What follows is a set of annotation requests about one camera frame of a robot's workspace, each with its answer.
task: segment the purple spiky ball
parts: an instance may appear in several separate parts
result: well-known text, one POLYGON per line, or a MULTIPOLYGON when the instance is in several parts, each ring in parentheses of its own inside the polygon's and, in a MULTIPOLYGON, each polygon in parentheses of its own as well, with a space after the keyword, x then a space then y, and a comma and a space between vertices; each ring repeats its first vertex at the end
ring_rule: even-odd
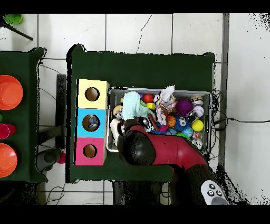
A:
POLYGON ((175 108, 178 116, 187 117, 188 113, 192 111, 193 105, 188 99, 179 99, 175 108))

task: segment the green table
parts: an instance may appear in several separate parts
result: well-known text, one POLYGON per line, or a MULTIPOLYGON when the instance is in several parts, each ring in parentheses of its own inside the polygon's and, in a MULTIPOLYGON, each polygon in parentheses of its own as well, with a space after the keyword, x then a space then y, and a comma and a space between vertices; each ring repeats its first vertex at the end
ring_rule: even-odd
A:
POLYGON ((12 110, 1 110, 3 123, 14 124, 17 127, 15 135, 1 143, 10 145, 17 153, 16 170, 0 181, 43 182, 46 177, 35 167, 38 131, 38 75, 37 64, 44 55, 43 48, 30 52, 0 52, 0 74, 15 77, 22 85, 24 95, 22 102, 12 110))
POLYGON ((86 52, 74 45, 67 53, 67 139, 70 162, 66 163, 66 180, 172 180, 168 165, 125 165, 117 153, 108 152, 103 166, 74 166, 73 148, 75 126, 76 79, 106 80, 111 87, 163 89, 175 83, 178 90, 212 91, 213 53, 205 55, 153 55, 113 52, 86 52))

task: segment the yellow ball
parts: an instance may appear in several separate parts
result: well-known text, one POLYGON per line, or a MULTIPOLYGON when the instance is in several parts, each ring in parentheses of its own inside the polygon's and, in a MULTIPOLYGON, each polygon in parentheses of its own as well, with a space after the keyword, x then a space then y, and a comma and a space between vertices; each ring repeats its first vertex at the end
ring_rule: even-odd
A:
POLYGON ((196 120, 192 123, 191 127, 196 132, 200 132, 204 128, 204 123, 201 120, 196 120))

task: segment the metal tray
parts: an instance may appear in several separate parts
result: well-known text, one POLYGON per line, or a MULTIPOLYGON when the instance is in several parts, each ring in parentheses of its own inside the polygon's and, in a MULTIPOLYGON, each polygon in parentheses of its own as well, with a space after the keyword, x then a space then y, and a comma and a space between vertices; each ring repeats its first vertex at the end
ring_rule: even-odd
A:
MULTIPOLYGON (((120 100, 124 96, 124 93, 136 91, 142 94, 160 94, 162 89, 144 89, 144 88, 119 88, 119 87, 111 87, 108 90, 108 122, 107 122, 107 145, 106 148, 110 152, 118 152, 117 147, 113 143, 113 136, 110 129, 110 123, 112 121, 113 114, 112 111, 115 106, 121 104, 120 100)), ((200 117, 200 120, 204 123, 204 130, 202 131, 202 147, 205 149, 203 153, 209 152, 210 150, 210 138, 211 138, 211 108, 212 108, 212 95, 209 92, 202 91, 183 91, 183 90, 175 90, 173 95, 176 99, 180 98, 190 98, 192 95, 199 95, 203 98, 204 104, 204 115, 200 117)))

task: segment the round hole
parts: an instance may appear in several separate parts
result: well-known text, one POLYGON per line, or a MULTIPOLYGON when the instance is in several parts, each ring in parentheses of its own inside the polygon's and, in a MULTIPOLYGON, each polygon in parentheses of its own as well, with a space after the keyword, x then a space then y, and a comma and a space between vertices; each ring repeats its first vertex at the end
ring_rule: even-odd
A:
POLYGON ((88 132, 94 132, 100 126, 99 118, 96 115, 86 115, 82 120, 82 126, 88 132))
POLYGON ((85 97, 87 100, 89 101, 96 101, 99 98, 99 91, 97 88, 95 87, 89 87, 86 91, 85 91, 85 97))
POLYGON ((87 158, 93 158, 97 154, 97 148, 94 145, 86 145, 83 148, 83 155, 87 158))

